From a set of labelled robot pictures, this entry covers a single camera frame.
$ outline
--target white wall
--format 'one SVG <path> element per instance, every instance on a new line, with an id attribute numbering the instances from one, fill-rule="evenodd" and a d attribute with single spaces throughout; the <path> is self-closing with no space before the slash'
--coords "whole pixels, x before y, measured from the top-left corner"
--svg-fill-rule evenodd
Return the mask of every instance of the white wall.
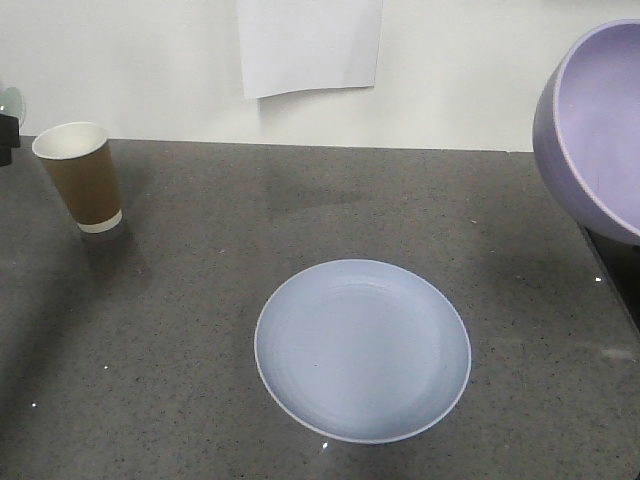
<path id="1" fill-rule="evenodd" d="M 7 0 L 0 86 L 25 135 L 530 151 L 538 95 L 581 34 L 637 0 L 385 0 L 376 86 L 242 94 L 234 0 Z"/>

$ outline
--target plate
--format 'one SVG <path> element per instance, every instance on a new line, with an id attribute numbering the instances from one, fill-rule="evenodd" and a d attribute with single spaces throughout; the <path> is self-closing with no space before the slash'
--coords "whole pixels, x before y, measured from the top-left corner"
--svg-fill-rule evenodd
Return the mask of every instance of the plate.
<path id="1" fill-rule="evenodd" d="M 471 370 L 464 324 L 435 287 L 374 260 L 316 265 L 265 304 L 254 338 L 262 381 L 322 435 L 387 443 L 444 418 Z"/>

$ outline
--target brown paper cup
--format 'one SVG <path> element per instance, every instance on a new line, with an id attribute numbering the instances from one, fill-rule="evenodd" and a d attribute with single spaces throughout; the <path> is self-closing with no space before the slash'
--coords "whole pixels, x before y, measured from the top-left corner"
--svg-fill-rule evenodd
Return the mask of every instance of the brown paper cup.
<path id="1" fill-rule="evenodd" d="M 33 142 L 35 153 L 80 230 L 101 233 L 122 219 L 107 131 L 95 123 L 53 127 Z"/>

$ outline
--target paper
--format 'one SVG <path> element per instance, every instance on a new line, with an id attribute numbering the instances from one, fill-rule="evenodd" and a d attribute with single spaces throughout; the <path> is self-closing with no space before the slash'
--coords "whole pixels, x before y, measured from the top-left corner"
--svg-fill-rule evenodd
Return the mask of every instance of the paper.
<path id="1" fill-rule="evenodd" d="M 375 81 L 382 0 L 237 0 L 246 98 Z"/>

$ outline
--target gray countertop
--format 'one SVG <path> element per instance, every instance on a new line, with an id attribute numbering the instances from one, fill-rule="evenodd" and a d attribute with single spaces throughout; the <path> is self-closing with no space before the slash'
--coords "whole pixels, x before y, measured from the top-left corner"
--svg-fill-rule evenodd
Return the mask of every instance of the gray countertop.
<path id="1" fill-rule="evenodd" d="M 633 479 L 640 342 L 530 154 L 113 141 L 81 234 L 30 139 L 0 169 L 0 478 Z M 440 289 L 473 350 L 409 440 L 297 424 L 256 371 L 269 295 L 338 258 Z"/>

